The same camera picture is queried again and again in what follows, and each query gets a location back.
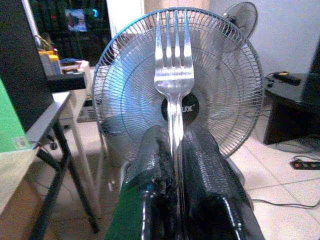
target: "fan logo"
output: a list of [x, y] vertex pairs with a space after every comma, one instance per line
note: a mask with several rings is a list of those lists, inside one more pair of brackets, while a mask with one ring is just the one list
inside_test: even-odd
[[191, 106], [184, 106], [184, 107], [182, 108], [182, 112], [183, 112], [183, 113], [192, 112], [192, 107], [194, 107], [194, 106], [195, 106], [195, 104], [193, 104], [193, 105], [191, 105]]

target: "metal fork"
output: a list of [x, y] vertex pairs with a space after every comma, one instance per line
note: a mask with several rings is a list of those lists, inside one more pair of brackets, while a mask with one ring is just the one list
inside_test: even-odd
[[182, 118], [182, 99], [191, 92], [195, 83], [194, 65], [191, 56], [191, 43], [188, 25], [188, 13], [184, 11], [184, 48], [183, 65], [181, 64], [179, 42], [178, 11], [174, 11], [174, 66], [170, 37], [170, 12], [166, 13], [166, 61], [163, 56], [160, 14], [156, 17], [155, 36], [155, 75], [154, 86], [156, 90], [165, 95], [167, 99], [168, 130], [170, 138], [170, 150], [174, 163], [175, 182], [177, 184], [177, 220], [180, 234], [187, 239], [186, 211], [184, 199], [184, 171], [181, 141], [184, 136]]

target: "fan grille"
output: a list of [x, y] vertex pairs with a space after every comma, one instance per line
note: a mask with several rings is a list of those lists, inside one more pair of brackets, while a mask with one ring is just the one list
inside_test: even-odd
[[[183, 38], [185, 8], [157, 12], [163, 28], [166, 12], [170, 13], [173, 34], [175, 10]], [[204, 10], [186, 11], [195, 79], [191, 93], [199, 102], [198, 115], [191, 124], [206, 127], [227, 158], [248, 138], [261, 109], [258, 56], [232, 23]], [[107, 143], [126, 160], [136, 155], [148, 128], [168, 127], [161, 113], [165, 97], [154, 86], [157, 12], [143, 16], [117, 34], [95, 69], [93, 101], [100, 130]]]

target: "black stand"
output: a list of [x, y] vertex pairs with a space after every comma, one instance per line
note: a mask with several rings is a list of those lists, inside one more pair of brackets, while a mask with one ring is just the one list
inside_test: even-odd
[[73, 180], [74, 185], [76, 187], [76, 190], [80, 196], [80, 200], [81, 200], [82, 206], [84, 208], [84, 211], [88, 216], [88, 221], [91, 225], [92, 231], [93, 231], [93, 233], [96, 234], [99, 232], [97, 221], [96, 221], [94, 213], [90, 207], [89, 201], [88, 201], [87, 196], [84, 191], [84, 188], [80, 182], [79, 175], [73, 165], [70, 149], [68, 147], [67, 140], [64, 136], [64, 133], [61, 129], [61, 126], [60, 126], [58, 120], [53, 125], [53, 131], [54, 131], [56, 139], [60, 145], [63, 156], [62, 156], [61, 161], [57, 162], [48, 153], [46, 153], [42, 149], [39, 149], [37, 157], [44, 160], [47, 164], [49, 164], [51, 167], [53, 167], [56, 171], [56, 174], [55, 174], [54, 179], [50, 185], [50, 188], [48, 190], [46, 198], [41, 206], [40, 212], [39, 212], [38, 217], [36, 219], [35, 225], [33, 226], [29, 240], [42, 240], [44, 238], [45, 233], [46, 233], [46, 228], [48, 226], [49, 219], [50, 219], [52, 210], [54, 208], [60, 187], [61, 187], [62, 182], [64, 180], [64, 176], [67, 171], [67, 168], [70, 171], [72, 180]]

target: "fork handle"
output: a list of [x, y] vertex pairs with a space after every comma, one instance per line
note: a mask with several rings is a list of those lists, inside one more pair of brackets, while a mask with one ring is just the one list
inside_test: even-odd
[[187, 239], [186, 205], [184, 198], [184, 169], [182, 156], [182, 139], [184, 137], [184, 125], [182, 115], [182, 94], [167, 96], [168, 130], [170, 150], [174, 165], [177, 208], [176, 217], [182, 239]]

